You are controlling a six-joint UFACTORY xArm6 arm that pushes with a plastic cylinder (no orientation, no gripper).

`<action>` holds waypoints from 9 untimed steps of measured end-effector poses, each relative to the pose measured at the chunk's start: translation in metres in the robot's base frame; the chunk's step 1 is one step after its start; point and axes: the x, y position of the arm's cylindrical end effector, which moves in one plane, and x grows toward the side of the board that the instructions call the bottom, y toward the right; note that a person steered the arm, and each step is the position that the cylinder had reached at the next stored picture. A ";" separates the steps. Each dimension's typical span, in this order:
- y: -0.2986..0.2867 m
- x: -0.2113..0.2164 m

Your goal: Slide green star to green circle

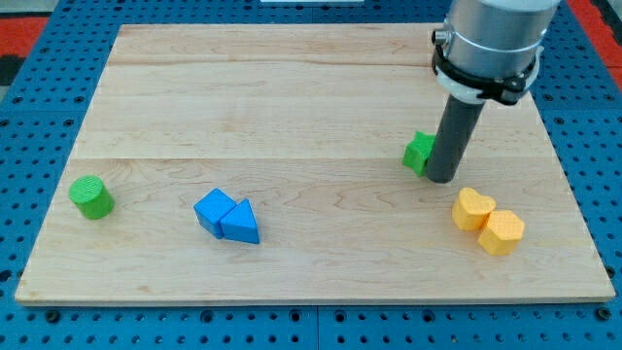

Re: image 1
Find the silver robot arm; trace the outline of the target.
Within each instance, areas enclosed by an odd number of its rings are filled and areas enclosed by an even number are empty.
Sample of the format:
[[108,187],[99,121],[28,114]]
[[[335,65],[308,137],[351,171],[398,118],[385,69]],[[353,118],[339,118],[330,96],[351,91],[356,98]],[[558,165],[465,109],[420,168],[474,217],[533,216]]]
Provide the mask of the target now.
[[467,104],[516,104],[535,81],[559,0],[454,0],[432,32],[432,70]]

